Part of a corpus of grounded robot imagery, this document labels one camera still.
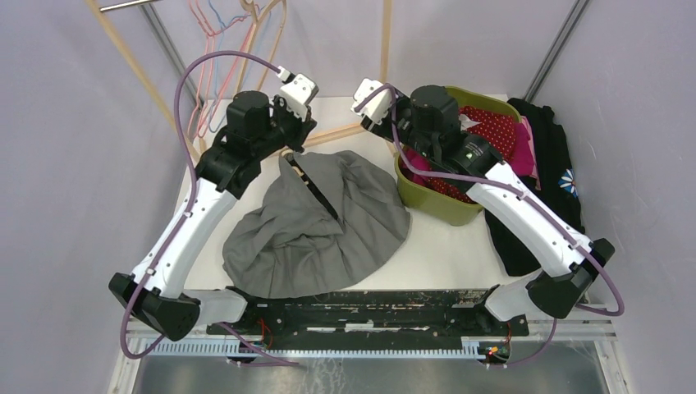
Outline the wooden hanger with grey skirt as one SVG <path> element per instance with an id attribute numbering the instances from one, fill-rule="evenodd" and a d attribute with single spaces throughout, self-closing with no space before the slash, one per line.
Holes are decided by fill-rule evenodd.
<path id="1" fill-rule="evenodd" d="M 309 178 L 306 176 L 304 170 L 297 164 L 291 165 L 292 169 L 295 171 L 296 175 L 306 184 L 309 184 Z"/>

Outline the red polka dot skirt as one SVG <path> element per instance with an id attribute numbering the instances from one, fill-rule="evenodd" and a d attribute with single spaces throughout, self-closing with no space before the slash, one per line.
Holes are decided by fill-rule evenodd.
<path id="1" fill-rule="evenodd" d="M 467 126 L 466 132 L 482 136 L 502 155 L 505 161 L 509 162 L 512 159 L 516 146 L 516 122 L 513 117 L 472 106 L 460 108 L 460 115 L 464 115 L 469 121 L 477 122 L 474 126 Z M 441 178 L 426 177 L 424 183 L 426 187 L 442 195 L 465 204 L 474 204 L 471 198 Z"/>

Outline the magenta pleated skirt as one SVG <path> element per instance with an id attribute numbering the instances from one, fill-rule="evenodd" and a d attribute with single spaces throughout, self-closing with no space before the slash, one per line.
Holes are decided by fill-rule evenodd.
<path id="1" fill-rule="evenodd" d="M 529 124 L 526 117 L 522 116 L 521 122 L 515 123 L 514 126 L 515 143 L 513 147 L 514 149 L 511 151 L 511 160 L 509 161 L 509 163 L 517 175 L 531 177 L 536 182 L 533 183 L 533 186 L 535 186 L 539 190 L 540 186 L 538 186 L 538 171 L 536 167 L 535 153 L 533 152 L 534 146 L 531 125 Z M 511 140 L 511 134 L 508 131 L 506 131 L 506 133 L 507 136 L 505 138 L 501 137 L 503 138 L 502 140 L 500 140 L 500 138 L 498 137 L 494 137 L 494 139 L 498 138 L 498 140 L 500 140 L 502 144 L 507 144 L 507 141 Z M 409 149 L 405 149 L 405 155 L 410 161 L 410 163 L 414 165 L 417 169 L 423 171 L 432 171 L 429 165 L 426 163 L 425 158 L 422 158 L 417 153 L 410 151 Z M 402 173 L 409 181 L 413 181 L 417 185 L 426 186 L 431 189 L 435 187 L 431 187 L 428 184 L 429 180 L 427 180 L 425 177 L 415 175 L 413 172 L 411 172 L 405 164 L 400 163 L 399 165 L 400 169 L 402 170 Z M 433 190 L 443 192 L 442 188 L 434 188 Z"/>

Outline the grey skirt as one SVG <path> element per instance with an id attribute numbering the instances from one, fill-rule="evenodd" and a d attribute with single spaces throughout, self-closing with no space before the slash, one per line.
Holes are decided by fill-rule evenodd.
<path id="1" fill-rule="evenodd" d="M 278 165 L 260 208 L 222 247 L 222 267 L 238 289 L 269 299 L 338 291 L 378 271 L 405 243 L 411 214 L 396 181 L 366 158 L 292 154 Z"/>

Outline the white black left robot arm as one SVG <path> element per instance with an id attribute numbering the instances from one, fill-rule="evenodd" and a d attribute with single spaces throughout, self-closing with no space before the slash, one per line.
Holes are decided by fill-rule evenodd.
<path id="1" fill-rule="evenodd" d="M 228 104 L 227 123 L 195 166 L 182 206 L 156 245 L 131 273 L 115 273 L 108 289 L 138 319 L 170 341 L 197 325 L 227 322 L 252 332 L 258 311 L 234 291 L 193 291 L 185 282 L 203 246 L 223 217 L 260 174 L 260 163 L 283 148 L 302 152 L 317 122 L 314 93 L 238 93 Z"/>

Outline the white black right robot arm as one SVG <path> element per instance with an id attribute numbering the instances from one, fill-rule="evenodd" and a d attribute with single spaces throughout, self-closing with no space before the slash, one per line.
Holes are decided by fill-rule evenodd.
<path id="1" fill-rule="evenodd" d="M 439 178 L 483 206 L 531 252 L 540 267 L 492 287 L 474 312 L 474 325 L 494 335 L 521 314 L 564 319 L 575 308 L 608 317 L 625 302 L 606 269 L 615 252 L 606 239 L 590 240 L 565 222 L 515 174 L 480 135 L 462 131 L 459 106 L 446 88 L 418 87 L 398 94 L 388 83 L 365 79 L 352 110 L 361 126 L 391 141 L 409 170 Z"/>

